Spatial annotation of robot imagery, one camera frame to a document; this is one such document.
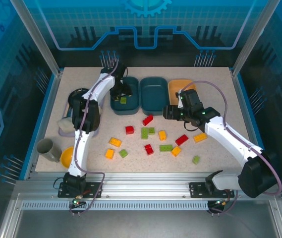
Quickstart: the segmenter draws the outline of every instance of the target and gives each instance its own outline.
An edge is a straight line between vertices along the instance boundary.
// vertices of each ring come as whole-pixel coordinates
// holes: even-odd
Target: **yellow lego brick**
[[[113,159],[113,155],[114,155],[114,150],[108,149],[106,152],[106,158],[111,160]]]
[[[176,146],[175,148],[173,148],[173,150],[171,151],[171,154],[174,155],[175,157],[181,152],[181,149]]]
[[[195,135],[195,136],[194,136],[194,141],[195,141],[196,143],[198,143],[198,142],[200,142],[200,141],[202,141],[202,140],[205,140],[205,139],[207,139],[207,134],[206,134],[206,133],[201,133],[201,134],[199,134],[199,135]]]
[[[159,131],[160,140],[166,140],[166,133],[164,130]]]
[[[111,137],[111,139],[109,141],[109,144],[114,145],[116,147],[120,147],[121,143],[122,143],[122,141],[120,141],[120,140],[118,140],[114,137]]]

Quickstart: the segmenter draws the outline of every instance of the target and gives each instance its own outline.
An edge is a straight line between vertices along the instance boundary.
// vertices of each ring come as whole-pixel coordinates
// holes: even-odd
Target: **yellow container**
[[[73,154],[73,146],[65,149],[61,154],[60,162],[64,167],[69,168],[72,160],[72,154]]]
[[[175,93],[178,93],[180,89],[183,89],[191,82],[192,80],[189,79],[174,79],[169,82],[169,103],[171,105],[178,105],[178,98]],[[196,85],[190,85],[187,89],[196,90]]]

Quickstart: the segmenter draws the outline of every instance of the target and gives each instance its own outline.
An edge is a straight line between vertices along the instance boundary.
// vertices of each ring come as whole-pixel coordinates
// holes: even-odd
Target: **enclosure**
[[[113,60],[127,66],[133,94],[123,103],[107,93],[99,104],[87,169],[106,173],[105,180],[91,211],[73,222],[73,198],[59,198],[53,187],[67,168],[36,148],[43,138],[62,151],[74,146],[74,132],[57,123],[67,117],[68,95],[93,87]],[[177,89],[176,79],[185,80]],[[175,92],[196,80],[223,91],[227,122],[274,154],[270,163],[282,181],[282,0],[0,0],[0,237],[282,237],[282,193],[235,192],[234,208],[219,218],[206,212],[219,197],[191,196],[190,183],[241,170],[215,139],[194,143],[201,132],[163,118],[160,104],[177,105]],[[205,107],[223,115],[217,90],[195,89]],[[155,135],[142,140],[149,114]],[[126,126],[134,126],[133,135]],[[160,152],[162,130],[164,144],[189,137],[177,157]],[[108,144],[111,137],[127,157]],[[112,160],[105,158],[109,148]]]

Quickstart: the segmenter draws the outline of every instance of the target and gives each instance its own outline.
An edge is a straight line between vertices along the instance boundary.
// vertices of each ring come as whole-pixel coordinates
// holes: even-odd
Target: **lego brick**
[[[199,163],[199,160],[200,160],[200,157],[199,156],[194,156],[194,158],[192,159],[192,162],[194,163],[194,164],[198,164]]]
[[[113,159],[113,155],[114,155],[114,150],[108,149],[107,152],[106,152],[106,158],[111,160],[111,159]]]
[[[166,133],[164,130],[159,131],[160,140],[166,140]]]
[[[148,129],[147,128],[145,128],[145,127],[143,127],[142,129],[141,129],[141,138],[142,139],[147,139],[149,136],[148,136]]]
[[[153,115],[149,115],[143,120],[143,125],[146,126],[148,123],[150,123],[153,120]]]
[[[188,140],[187,135],[182,135],[180,138],[178,138],[175,142],[178,146],[183,144],[186,140]]]
[[[149,135],[155,135],[155,129],[154,127],[149,128]]]
[[[116,139],[114,137],[111,137],[111,139],[109,141],[109,144],[114,145],[116,147],[120,147],[121,143],[122,143],[122,141],[120,141],[120,140],[118,140],[118,139]]]
[[[181,149],[176,146],[172,151],[171,154],[174,155],[175,157],[181,152]]]
[[[205,139],[207,139],[207,134],[206,134],[206,133],[201,133],[201,134],[199,134],[199,135],[195,135],[195,136],[194,136],[194,141],[195,141],[196,143],[198,143],[198,142],[200,142],[200,141],[202,141],[202,140],[205,140]]]
[[[126,126],[125,127],[125,133],[127,135],[133,134],[134,133],[134,127],[132,127],[131,125],[130,126]]]
[[[151,155],[151,154],[154,153],[153,148],[151,147],[150,144],[148,144],[148,145],[146,145],[146,146],[144,146],[144,147],[145,147],[145,150],[146,150],[147,155]]]
[[[160,145],[160,151],[161,152],[172,151],[172,145]]]
[[[121,103],[121,104],[126,104],[126,100],[127,100],[127,98],[121,98],[121,99],[120,99],[120,103]]]
[[[121,150],[119,152],[119,154],[121,155],[122,158],[126,157],[128,155],[127,151],[126,150]]]

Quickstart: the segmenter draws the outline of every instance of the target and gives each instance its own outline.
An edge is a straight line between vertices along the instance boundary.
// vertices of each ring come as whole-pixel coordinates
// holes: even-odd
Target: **red lego brick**
[[[153,151],[153,149],[152,149],[152,147],[151,147],[150,144],[148,144],[148,145],[146,145],[146,146],[144,146],[144,147],[145,147],[145,150],[146,150],[147,155],[151,155],[151,154],[154,153],[154,151]]]
[[[153,115],[149,115],[143,120],[143,125],[146,126],[148,123],[150,123],[153,120]]]
[[[188,140],[187,135],[182,135],[180,138],[178,138],[175,142],[178,146],[180,146],[182,143],[184,143],[186,140]]]
[[[125,133],[127,135],[133,134],[134,133],[134,128],[130,125],[130,126],[126,126],[125,127]]]

